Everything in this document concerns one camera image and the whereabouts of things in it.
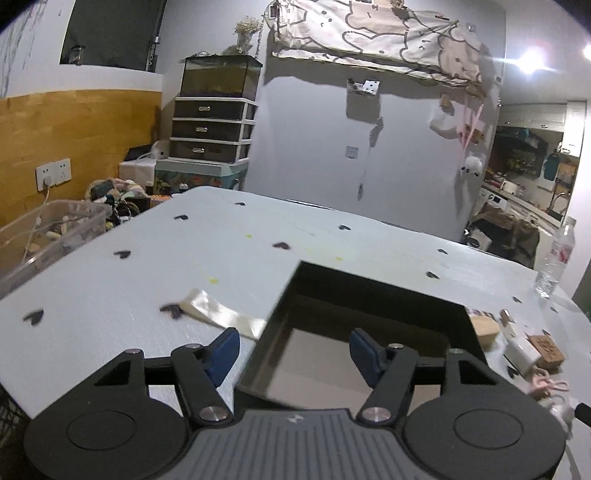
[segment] white plush toy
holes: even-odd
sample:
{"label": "white plush toy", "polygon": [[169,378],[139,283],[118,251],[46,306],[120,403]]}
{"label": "white plush toy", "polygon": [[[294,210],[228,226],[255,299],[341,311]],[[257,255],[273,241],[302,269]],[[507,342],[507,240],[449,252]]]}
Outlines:
{"label": "white plush toy", "polygon": [[480,158],[475,157],[474,155],[468,155],[461,170],[462,172],[471,173],[476,177],[479,177],[484,173],[484,165]]}

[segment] wooden block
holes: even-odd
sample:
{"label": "wooden block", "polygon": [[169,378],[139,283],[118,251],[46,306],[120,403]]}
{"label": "wooden block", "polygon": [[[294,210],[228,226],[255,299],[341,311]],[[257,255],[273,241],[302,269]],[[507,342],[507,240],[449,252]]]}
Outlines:
{"label": "wooden block", "polygon": [[478,337],[478,343],[483,349],[490,348],[495,343],[495,338],[501,331],[499,324],[492,318],[483,316],[471,316],[472,326]]}
{"label": "wooden block", "polygon": [[533,335],[529,336],[528,339],[542,356],[536,363],[538,367],[545,370],[552,370],[558,368],[564,362],[564,355],[549,335]]}

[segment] ceiling light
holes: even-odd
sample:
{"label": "ceiling light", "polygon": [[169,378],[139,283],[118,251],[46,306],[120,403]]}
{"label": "ceiling light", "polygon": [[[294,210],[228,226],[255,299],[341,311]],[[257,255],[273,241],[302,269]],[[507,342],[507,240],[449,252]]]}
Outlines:
{"label": "ceiling light", "polygon": [[532,47],[526,50],[521,58],[515,63],[524,73],[531,74],[536,70],[547,70],[546,66],[544,65],[544,60],[544,50],[539,47]]}

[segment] plastic water bottle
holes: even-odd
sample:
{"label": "plastic water bottle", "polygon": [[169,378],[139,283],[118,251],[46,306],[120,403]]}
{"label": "plastic water bottle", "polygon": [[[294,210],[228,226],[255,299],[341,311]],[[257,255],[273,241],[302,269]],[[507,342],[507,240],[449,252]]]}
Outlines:
{"label": "plastic water bottle", "polygon": [[544,266],[535,278],[534,288],[545,299],[550,298],[556,288],[573,252],[576,223],[577,220],[574,218],[566,217],[564,226],[554,234],[550,253],[546,256]]}

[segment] power outlet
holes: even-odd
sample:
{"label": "power outlet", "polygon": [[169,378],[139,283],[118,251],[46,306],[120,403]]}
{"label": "power outlet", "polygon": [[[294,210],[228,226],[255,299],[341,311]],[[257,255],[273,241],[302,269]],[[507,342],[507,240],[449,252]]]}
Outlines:
{"label": "power outlet", "polygon": [[54,162],[53,171],[56,185],[61,185],[62,183],[71,180],[72,168],[70,166],[70,159],[64,158],[64,160]]}
{"label": "power outlet", "polygon": [[50,178],[49,186],[53,187],[56,184],[56,176],[54,172],[54,163],[46,163],[35,169],[35,176],[37,178],[37,191],[42,192],[45,188],[43,186],[43,180],[46,177]]}

